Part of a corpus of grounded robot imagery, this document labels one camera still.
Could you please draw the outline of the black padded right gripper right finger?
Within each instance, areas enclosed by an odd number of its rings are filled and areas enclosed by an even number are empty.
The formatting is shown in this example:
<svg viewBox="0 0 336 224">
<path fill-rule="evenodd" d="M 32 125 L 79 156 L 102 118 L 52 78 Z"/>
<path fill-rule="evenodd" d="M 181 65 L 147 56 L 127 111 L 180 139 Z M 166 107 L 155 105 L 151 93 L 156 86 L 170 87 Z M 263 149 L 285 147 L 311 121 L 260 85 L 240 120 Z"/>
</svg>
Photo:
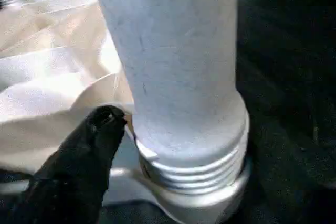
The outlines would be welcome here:
<svg viewBox="0 0 336 224">
<path fill-rule="evenodd" d="M 261 129 L 253 172 L 231 223 L 335 223 L 335 161 L 305 136 Z"/>
</svg>

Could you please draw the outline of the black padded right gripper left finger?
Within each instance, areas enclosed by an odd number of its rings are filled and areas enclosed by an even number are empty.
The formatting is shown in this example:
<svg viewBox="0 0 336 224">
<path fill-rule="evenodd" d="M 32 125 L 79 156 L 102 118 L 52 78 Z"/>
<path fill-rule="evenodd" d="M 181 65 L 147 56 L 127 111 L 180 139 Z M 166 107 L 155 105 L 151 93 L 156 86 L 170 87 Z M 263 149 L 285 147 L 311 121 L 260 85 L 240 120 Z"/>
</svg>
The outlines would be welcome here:
<svg viewBox="0 0 336 224">
<path fill-rule="evenodd" d="M 125 125 L 120 108 L 93 110 L 34 174 L 5 222 L 97 223 Z"/>
</svg>

